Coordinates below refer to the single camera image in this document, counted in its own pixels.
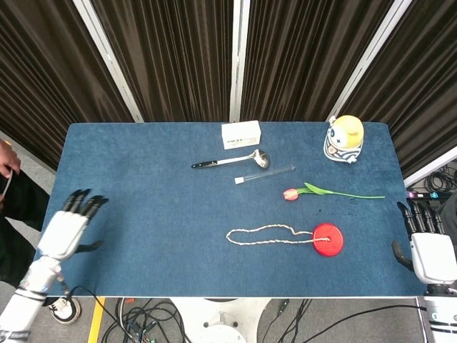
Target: person's hand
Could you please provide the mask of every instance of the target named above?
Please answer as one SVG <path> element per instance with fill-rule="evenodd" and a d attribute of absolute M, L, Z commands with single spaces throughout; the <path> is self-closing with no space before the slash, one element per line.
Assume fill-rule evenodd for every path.
<path fill-rule="evenodd" d="M 3 139 L 0 139 L 0 174 L 9 179 L 10 172 L 7 167 L 14 170 L 16 174 L 21 171 L 21 160 L 11 146 Z"/>

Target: black spoon handle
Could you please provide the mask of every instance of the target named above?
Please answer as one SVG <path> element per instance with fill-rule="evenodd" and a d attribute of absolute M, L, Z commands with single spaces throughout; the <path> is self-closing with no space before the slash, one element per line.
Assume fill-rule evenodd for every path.
<path fill-rule="evenodd" d="M 209 166 L 217 166 L 217 161 L 206 161 L 197 164 L 192 164 L 192 169 L 208 168 Z"/>

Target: red disc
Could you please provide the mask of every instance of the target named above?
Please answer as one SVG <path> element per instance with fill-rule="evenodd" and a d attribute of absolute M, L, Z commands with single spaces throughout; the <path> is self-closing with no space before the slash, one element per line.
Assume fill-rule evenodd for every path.
<path fill-rule="evenodd" d="M 343 249 L 343 235 L 338 227 L 333 224 L 323 223 L 318 225 L 313 232 L 313 239 L 328 237 L 330 241 L 314 241 L 314 249 L 324 256 L 333 257 Z"/>

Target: person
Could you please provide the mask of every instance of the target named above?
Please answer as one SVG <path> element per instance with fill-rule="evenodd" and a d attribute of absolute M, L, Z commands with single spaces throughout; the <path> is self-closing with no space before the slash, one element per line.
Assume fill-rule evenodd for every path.
<path fill-rule="evenodd" d="M 14 288 L 19 286 L 33 262 L 35 248 L 6 217 L 41 232 L 49 200 L 49 195 L 20 168 L 17 153 L 0 139 L 0 280 Z M 3 197 L 9 178 L 12 179 Z M 62 324 L 75 322 L 81 314 L 81 305 L 76 299 L 48 297 L 43 306 Z"/>

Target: black pants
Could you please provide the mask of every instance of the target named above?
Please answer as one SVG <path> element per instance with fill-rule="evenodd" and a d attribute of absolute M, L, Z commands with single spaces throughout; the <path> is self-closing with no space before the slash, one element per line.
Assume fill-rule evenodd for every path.
<path fill-rule="evenodd" d="M 6 186 L 6 179 L 0 176 L 0 192 Z M 49 195 L 26 173 L 13 174 L 5 195 L 4 208 L 0 213 L 0 281 L 17 288 L 30 267 L 35 248 L 5 219 L 24 222 L 41 231 L 48 206 Z M 56 298 L 48 298 L 44 306 Z"/>

